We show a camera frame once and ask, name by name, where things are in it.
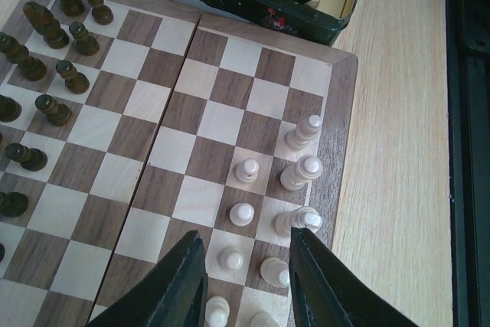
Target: wooden chessboard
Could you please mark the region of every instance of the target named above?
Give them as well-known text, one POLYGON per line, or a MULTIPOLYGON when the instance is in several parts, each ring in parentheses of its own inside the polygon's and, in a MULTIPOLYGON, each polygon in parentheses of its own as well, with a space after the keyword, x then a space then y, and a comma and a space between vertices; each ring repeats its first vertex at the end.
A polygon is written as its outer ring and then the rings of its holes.
POLYGON ((186 231, 199 230, 208 294, 230 303, 227 325, 249 325, 262 305, 280 326, 293 325, 289 291, 265 283, 258 269, 267 257, 288 260, 289 241, 271 226, 281 211, 314 207, 324 219, 318 237, 332 241, 356 58, 164 0, 106 0, 114 13, 107 26, 93 21, 88 6, 68 18, 59 0, 35 0, 65 29, 72 21, 86 25, 100 51, 84 57, 72 42, 47 47, 21 13, 26 1, 2 30, 42 59, 48 73, 28 82, 1 58, 0 93, 17 100, 22 114, 0 124, 0 132, 45 151, 48 164, 27 172, 0 161, 0 190, 30 201, 22 216, 0 218, 2 319, 8 326, 84 325, 186 231), (62 59, 86 74, 86 93, 70 93, 56 75, 62 59), (34 107, 41 93, 73 110, 69 125, 47 123, 34 107), (284 134, 311 114, 323 118, 322 134, 304 151, 291 151, 284 134), (287 191, 278 174, 306 153, 322 160, 324 174, 287 191), (233 173, 246 157, 261 167, 251 185, 233 173), (244 201, 256 215, 236 227, 227 212, 244 201), (245 255, 236 273, 217 262, 229 245, 245 255))

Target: white chess piece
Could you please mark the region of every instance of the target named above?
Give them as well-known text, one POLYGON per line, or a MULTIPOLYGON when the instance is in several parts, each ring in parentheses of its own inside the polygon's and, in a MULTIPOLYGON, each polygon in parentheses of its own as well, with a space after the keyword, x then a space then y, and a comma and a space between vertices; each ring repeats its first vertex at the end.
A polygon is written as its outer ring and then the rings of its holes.
POLYGON ((306 183, 319 178, 322 172, 323 164, 317 157, 304 155, 281 173, 280 180, 288 191, 298 191, 306 183))
POLYGON ((221 254, 220 264, 228 272, 236 272, 243 266, 243 253, 237 248, 227 248, 221 254))
POLYGON ((309 0, 306 2, 306 4, 309 5, 310 7, 316 8, 320 5, 320 1, 321 0, 309 0))
POLYGON ((255 210, 249 203, 237 203, 230 210, 230 221, 237 226, 247 226, 253 220, 255 210))
POLYGON ((260 265, 262 278, 275 287, 289 287, 288 264, 279 258, 270 257, 260 265))
POLYGON ((213 296, 206 303, 206 322, 210 327, 225 327, 230 315, 230 306, 225 298, 213 296))
POLYGON ((286 143, 294 151, 304 149, 312 139, 322 130, 322 118, 311 115, 301 119, 295 129, 286 134, 286 143))
POLYGON ((245 159, 237 165, 235 174, 239 181, 246 184, 251 183, 257 179, 259 174, 259 163, 252 158, 245 159))
POLYGON ((279 327, 279 325, 268 312, 260 312, 252 318, 250 327, 279 327))
POLYGON ((282 237, 291 235, 291 227, 307 227, 313 233, 316 233, 322 226, 323 219, 319 213, 309 206, 295 209, 294 211, 285 211, 276 218, 276 231, 282 237))

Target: chessboard square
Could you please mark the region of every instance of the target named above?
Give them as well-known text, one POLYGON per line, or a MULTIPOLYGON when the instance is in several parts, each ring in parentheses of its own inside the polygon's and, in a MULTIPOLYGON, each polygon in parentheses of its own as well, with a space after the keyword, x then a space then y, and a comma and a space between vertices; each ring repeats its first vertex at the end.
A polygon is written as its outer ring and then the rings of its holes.
POLYGON ((254 289, 267 291, 268 293, 288 296, 289 287, 275 287, 265 281, 262 277, 255 276, 260 275, 260 266, 262 266, 262 262, 270 257, 279 258, 281 261, 288 263, 289 248, 256 239, 253 245, 253 252, 252 257, 250 258, 248 277, 245 285, 253 287, 254 289))
POLYGON ((83 327, 91 309, 92 303, 88 300, 48 291, 33 327, 83 327))
POLYGON ((87 18, 85 18, 85 27, 95 34, 103 34, 109 38, 116 38, 128 15, 129 9, 112 2, 104 2, 104 4, 108 5, 110 10, 113 11, 114 20, 108 25, 99 25, 93 20, 92 14, 90 13, 87 18))
POLYGON ((127 204, 89 195, 71 240, 95 247, 114 249, 126 218, 127 204))
POLYGON ((146 166, 131 205, 133 208, 171 216, 183 181, 183 174, 146 166))
POLYGON ((227 283, 226 281, 208 278, 207 299, 213 296, 221 296, 226 299, 230 306, 230 315, 228 316, 229 326, 235 326, 237 323, 237 313, 242 300, 243 286, 236 283, 227 283))
POLYGON ((71 241, 51 285, 51 291, 94 301, 111 251, 71 241))
POLYGON ((271 118, 282 119, 288 91, 288 87, 255 78, 248 99, 247 110, 271 118))
POLYGON ((8 327, 34 325, 47 291, 0 280, 0 316, 8 327))
POLYGON ((157 263, 170 218, 131 208, 117 242, 116 254, 157 263))
POLYGON ((175 91, 208 100, 218 71, 219 68, 214 65, 187 58, 178 76, 175 91))
POLYGON ((124 109, 124 115, 158 123, 170 91, 168 87, 138 80, 124 109))
POLYGON ((34 105, 34 101, 39 96, 39 93, 12 86, 11 84, 2 85, 0 87, 0 93, 14 99, 22 107, 21 115, 16 120, 9 123, 2 122, 2 125, 27 130, 34 114, 38 111, 34 105))
POLYGON ((243 149, 241 147, 235 147, 226 184, 229 187, 241 189, 243 191, 251 191, 258 195, 264 195, 266 194, 267 181, 270 176, 270 168, 272 163, 272 156, 264 155, 260 152, 250 151, 249 149, 243 149), (256 159, 257 162, 259 162, 259 174, 255 181, 251 183, 242 183, 237 179, 235 170, 237 169, 239 163, 248 158, 256 159))
POLYGON ((246 287, 243 289, 236 327, 249 327, 252 318, 259 312, 268 312, 279 327, 288 325, 291 304, 287 296, 246 287))
POLYGON ((31 53, 43 54, 47 55, 48 57, 53 57, 54 59, 63 60, 67 56, 70 46, 74 40, 68 31, 68 26, 61 25, 61 28, 67 33, 70 39, 67 46, 62 47, 61 49, 51 49, 49 46, 47 46, 43 37, 39 33, 32 31, 31 36, 25 43, 26 48, 29 49, 31 53))
POLYGON ((114 254, 96 303, 109 307, 126 295, 155 267, 154 263, 114 254))
POLYGON ((286 142, 287 132, 295 129, 296 124, 281 121, 281 127, 279 128, 279 134, 277 135, 276 149, 274 150, 274 156, 281 159, 285 159, 291 162, 298 161, 304 155, 314 155, 316 156, 321 133, 317 134, 314 139, 312 139, 309 144, 301 151, 293 151, 286 142))
POLYGON ((100 306, 99 304, 96 304, 95 306, 93 306, 93 310, 92 310, 92 314, 90 315, 89 322, 92 321, 97 316, 99 316, 99 314, 102 313, 106 309, 107 309, 106 306, 100 306))
POLYGON ((247 107, 253 78, 226 69, 217 72, 211 91, 211 100, 224 105, 245 109, 247 107))
POLYGON ((172 217, 213 227, 223 185, 185 176, 172 217))
POLYGON ((255 77, 261 50, 261 46, 253 42, 228 38, 220 67, 255 77))
POLYGON ((164 15, 151 46, 157 50, 184 55, 194 28, 194 23, 164 15))
MULTIPOLYGON (((2 126, 2 141, 0 142, 2 150, 5 149, 10 142, 20 142, 24 133, 25 131, 20 129, 2 126)), ((9 162, 10 159, 7 159, 5 155, 0 155, 0 170, 4 172, 9 162)))
POLYGON ((211 227, 193 224, 177 218, 171 218, 170 223, 168 224, 167 233, 165 234, 165 239, 163 240, 162 250, 160 250, 160 255, 158 256, 158 261, 160 261, 163 256, 166 255, 189 231, 199 232, 199 236, 204 245, 204 250, 207 251, 213 232, 211 227))
POLYGON ((219 67, 227 38, 200 28, 194 33, 187 58, 219 67))
POLYGON ((65 59, 71 61, 72 63, 86 65, 99 70, 104 63, 107 54, 109 53, 110 47, 113 44, 113 39, 108 38, 107 36, 102 36, 101 34, 94 34, 93 32, 90 32, 90 36, 94 36, 99 44, 99 50, 95 55, 86 56, 81 54, 77 50, 77 42, 74 41, 70 46, 70 50, 68 51, 65 59))
POLYGON ((180 55, 150 49, 138 79, 174 88, 183 63, 184 58, 180 55))
POLYGON ((307 116, 321 116, 322 103, 323 99, 320 96, 289 88, 283 120, 297 124, 307 116))
POLYGON ((150 47, 161 23, 159 17, 129 10, 117 38, 150 47))
POLYGON ((140 161, 106 153, 90 193, 129 203, 142 166, 143 163, 140 161))
POLYGON ((64 126, 55 126, 51 124, 47 117, 41 112, 37 111, 32 118, 31 124, 28 127, 28 131, 39 134, 41 136, 47 136, 61 141, 66 141, 72 128, 77 121, 78 114, 82 110, 82 104, 74 103, 73 101, 63 100, 55 98, 59 104, 64 104, 71 110, 72 116, 70 121, 64 126))
POLYGON ((99 171, 104 152, 67 143, 49 183, 88 193, 99 171))
POLYGON ((276 148, 281 121, 246 111, 243 115, 237 146, 272 155, 276 148))
POLYGON ((155 131, 155 123, 123 115, 107 152, 143 162, 155 131))
POLYGON ((85 18, 87 18, 87 15, 89 14, 89 11, 91 9, 90 5, 88 4, 87 0, 81 0, 83 5, 84 5, 84 10, 81 15, 77 16, 68 16, 63 13, 61 10, 61 0, 54 0, 53 5, 51 6, 50 10, 51 13, 53 13, 53 16, 62 24, 62 25, 71 25, 72 22, 78 21, 83 23, 85 21, 85 18))
POLYGON ((53 171, 54 166, 56 165, 58 158, 60 157, 65 142, 40 136, 31 132, 26 132, 20 143, 30 149, 39 149, 44 152, 47 156, 47 164, 38 172, 30 172, 25 168, 22 168, 17 162, 10 161, 6 172, 34 180, 47 181, 53 171))
POLYGON ((163 116, 162 125, 182 132, 197 134, 206 100, 174 91, 163 116))
POLYGON ((84 74, 85 77, 87 77, 87 79, 89 80, 90 85, 88 90, 81 94, 70 92, 70 90, 67 89, 67 85, 65 84, 64 79, 59 74, 57 74, 56 77, 54 77, 53 82, 49 87, 49 90, 47 90, 47 94, 54 97, 60 97, 61 99, 74 101, 75 103, 85 103, 93 89, 93 83, 99 77, 100 70, 76 63, 73 63, 73 66, 77 69, 78 72, 84 74))
POLYGON ((186 174, 224 184, 230 170, 233 150, 231 145, 197 137, 186 174))
POLYGON ((214 227, 219 230, 254 238, 259 223, 262 201, 262 195, 225 186, 214 227), (230 210, 237 203, 251 204, 254 209, 252 222, 247 226, 237 226, 230 221, 230 210))
POLYGON ((289 86, 294 65, 295 57, 292 55, 263 48, 255 77, 289 86))
POLYGON ((38 205, 39 198, 44 190, 46 183, 29 178, 23 178, 18 175, 4 173, 0 178, 0 188, 5 193, 11 193, 16 191, 27 195, 29 199, 28 209, 23 214, 17 217, 0 217, 0 222, 6 222, 7 224, 26 227, 31 219, 32 213, 38 205))
POLYGON ((67 141, 105 152, 120 119, 121 114, 84 105, 67 141))
POLYGON ((250 258, 252 256, 253 238, 213 229, 211 241, 206 253, 206 271, 214 279, 245 285, 247 281, 250 258), (237 248, 243 254, 243 266, 235 272, 225 270, 221 266, 221 254, 227 248, 237 248))
POLYGON ((270 169, 269 183, 267 184, 267 197, 279 199, 300 206, 305 205, 306 192, 308 185, 298 191, 288 191, 281 184, 281 173, 294 162, 290 162, 279 157, 274 157, 272 168, 270 169))
POLYGON ((114 40, 101 69, 137 79, 148 52, 149 47, 123 40, 114 40))
POLYGON ((47 184, 31 216, 28 229, 70 239, 87 195, 47 184))
POLYGON ((0 262, 0 279, 5 274, 14 252, 24 235, 24 228, 0 222, 0 234, 2 234, 2 245, 5 248, 3 260, 0 262))
POLYGON ((241 109, 208 101, 199 126, 198 136, 234 146, 237 143, 242 117, 243 110, 241 109))
POLYGON ((276 219, 279 214, 287 211, 294 211, 301 206, 279 199, 265 197, 262 204, 262 211, 257 214, 259 226, 255 238, 281 247, 289 247, 291 237, 281 237, 276 231, 276 219))
POLYGON ((296 57, 290 86, 304 92, 327 97, 332 66, 310 57, 296 57))
POLYGON ((90 81, 87 105, 122 114, 136 84, 136 80, 100 71, 96 79, 90 81))
POLYGON ((67 239, 26 229, 4 278, 49 289, 67 245, 67 239))
POLYGON ((148 165, 185 174, 196 136, 160 127, 153 143, 148 165))
POLYGON ((28 90, 33 90, 39 93, 46 93, 46 91, 51 85, 52 80, 56 76, 55 67, 58 60, 52 57, 47 57, 46 55, 41 55, 36 53, 29 53, 29 55, 39 59, 44 63, 44 65, 46 66, 46 75, 42 77, 40 80, 36 80, 36 81, 26 80, 25 77, 21 75, 21 71, 19 67, 15 66, 14 73, 12 73, 7 83, 13 86, 26 88, 28 90))

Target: brown square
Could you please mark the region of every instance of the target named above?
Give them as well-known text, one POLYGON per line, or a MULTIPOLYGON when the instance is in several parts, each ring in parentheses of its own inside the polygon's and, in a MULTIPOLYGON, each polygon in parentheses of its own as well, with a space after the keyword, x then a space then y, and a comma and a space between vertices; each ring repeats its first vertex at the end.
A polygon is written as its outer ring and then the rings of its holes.
POLYGON ((146 166, 132 206, 170 217, 183 181, 183 174, 146 166))
POLYGON ((92 302, 48 291, 34 327, 82 327, 90 317, 92 302))
POLYGON ((96 304, 111 306, 136 286, 154 266, 154 263, 114 254, 96 304))
POLYGON ((230 306, 230 315, 228 316, 227 325, 237 324, 238 309, 242 300, 243 286, 236 283, 227 283, 226 281, 209 278, 207 284, 207 298, 221 296, 225 298, 230 306))
POLYGON ((293 162, 274 157, 273 165, 270 169, 270 177, 269 183, 267 184, 266 196, 304 206, 306 200, 307 185, 305 185, 299 191, 287 191, 286 189, 284 189, 280 181, 281 173, 284 171, 285 168, 292 164, 293 162))
POLYGON ((156 131, 156 123, 123 115, 107 152, 145 161, 156 131))
POLYGON ((210 100, 245 110, 252 84, 252 77, 220 69, 214 81, 210 100))
POLYGON ((110 45, 113 44, 113 38, 108 38, 107 36, 94 34, 92 32, 90 32, 90 34, 94 36, 99 43, 99 51, 97 51, 97 54, 92 55, 91 57, 86 57, 77 51, 75 48, 76 41, 74 41, 70 46, 70 50, 68 51, 65 59, 71 61, 72 63, 78 63, 88 67, 100 69, 106 59, 107 53, 109 53, 110 45))
POLYGON ((66 143, 48 182, 88 193, 104 155, 104 152, 95 149, 66 143))
POLYGON ((274 155, 281 121, 246 111, 238 133, 237 146, 251 151, 274 155))
POLYGON ((8 172, 4 173, 0 179, 0 190, 5 193, 11 193, 16 191, 27 195, 29 199, 28 209, 19 217, 0 217, 0 222, 6 222, 7 224, 26 227, 31 219, 34 209, 38 205, 39 198, 41 197, 46 183, 42 181, 23 178, 8 172))
POLYGON ((283 120, 297 124, 305 116, 322 113, 323 98, 312 93, 289 88, 283 120))
POLYGON ((224 184, 227 181, 234 146, 196 137, 186 175, 224 184))
POLYGON ((63 259, 64 251, 67 249, 68 241, 61 237, 26 229, 5 271, 4 279, 40 289, 49 289, 63 259))
POLYGON ((182 221, 177 218, 171 218, 168 224, 167 232, 165 233, 165 239, 163 240, 162 249, 158 260, 163 258, 164 255, 189 231, 197 230, 201 235, 204 249, 207 251, 209 242, 211 241, 212 227, 207 227, 198 224, 192 224, 191 222, 182 221))
POLYGON ((254 238, 259 224, 260 212, 262 211, 262 202, 262 195, 232 187, 224 187, 214 227, 219 230, 243 235, 244 237, 254 238), (255 210, 253 220, 247 226, 236 226, 230 221, 230 209, 237 203, 250 203, 255 210))
POLYGON ((52 57, 47 57, 45 55, 30 53, 32 57, 36 57, 40 61, 44 63, 46 66, 46 75, 42 77, 40 80, 30 81, 26 80, 22 75, 18 67, 15 67, 14 73, 8 80, 8 84, 13 86, 22 87, 27 90, 33 90, 39 93, 46 93, 53 82, 54 77, 56 76, 56 64, 58 62, 57 59, 52 57))
MULTIPOLYGON (((5 147, 7 147, 11 143, 20 142, 22 137, 24 136, 24 131, 16 128, 11 128, 9 126, 2 126, 2 131, 0 132, 0 152, 3 153, 5 151, 5 147)), ((5 155, 0 155, 0 171, 5 171, 10 160, 5 157, 5 155)))
POLYGON ((296 57, 262 48, 255 77, 289 86, 296 57))
POLYGON ((150 49, 138 79, 173 89, 183 63, 180 55, 150 49))
POLYGON ((64 126, 54 126, 53 124, 49 123, 46 116, 38 110, 32 118, 31 124, 28 127, 28 132, 37 133, 54 139, 60 139, 62 141, 66 141, 68 139, 68 136, 70 135, 70 132, 77 121, 78 114, 82 110, 83 105, 81 103, 75 103, 73 101, 59 98, 56 98, 56 101, 58 103, 65 104, 71 110, 73 115, 68 124, 64 126))
POLYGON ((71 239, 95 247, 114 249, 126 218, 127 204, 89 195, 71 239))
POLYGON ((289 262, 289 248, 256 239, 253 244, 252 257, 250 258, 245 286, 267 291, 268 293, 287 296, 289 291, 288 288, 272 286, 260 276, 260 265, 269 257, 276 257, 284 262, 289 262))
POLYGON ((122 114, 135 84, 136 80, 132 78, 101 70, 97 79, 93 81, 86 105, 122 114))
POLYGON ((219 34, 196 30, 187 57, 219 67, 228 38, 219 34))
POLYGON ((206 100, 175 91, 171 95, 162 125, 190 134, 198 134, 206 100))
POLYGON ((129 11, 117 38, 135 44, 152 46, 162 19, 154 15, 145 15, 137 11, 129 11))
POLYGON ((69 17, 63 13, 61 10, 61 3, 60 0, 55 0, 53 6, 51 7, 51 13, 53 13, 53 16, 62 24, 66 26, 70 26, 73 22, 84 22, 85 18, 91 17, 91 15, 88 15, 90 12, 90 5, 87 3, 87 0, 82 0, 83 5, 85 5, 85 9, 83 10, 83 13, 81 15, 78 15, 76 17, 69 17))

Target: wooden table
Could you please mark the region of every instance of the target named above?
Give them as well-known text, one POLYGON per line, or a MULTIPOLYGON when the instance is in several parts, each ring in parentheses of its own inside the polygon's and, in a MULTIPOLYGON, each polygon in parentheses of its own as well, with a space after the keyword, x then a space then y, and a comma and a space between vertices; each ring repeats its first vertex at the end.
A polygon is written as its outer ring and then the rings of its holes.
POLYGON ((334 252, 422 326, 452 325, 445 29, 445 0, 359 0, 335 45, 359 73, 334 252))

